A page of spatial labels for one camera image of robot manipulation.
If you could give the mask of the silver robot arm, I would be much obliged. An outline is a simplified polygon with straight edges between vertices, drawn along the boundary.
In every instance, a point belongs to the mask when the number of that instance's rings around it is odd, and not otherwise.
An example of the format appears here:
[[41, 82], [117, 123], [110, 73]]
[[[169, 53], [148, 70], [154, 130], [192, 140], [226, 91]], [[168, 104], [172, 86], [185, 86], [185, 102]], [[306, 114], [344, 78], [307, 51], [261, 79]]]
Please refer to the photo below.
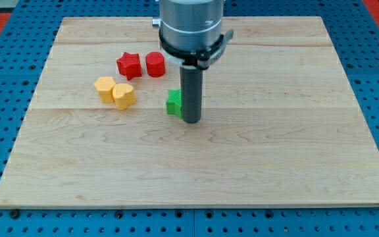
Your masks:
[[159, 0], [160, 35], [168, 46], [199, 51], [222, 32], [223, 0]]

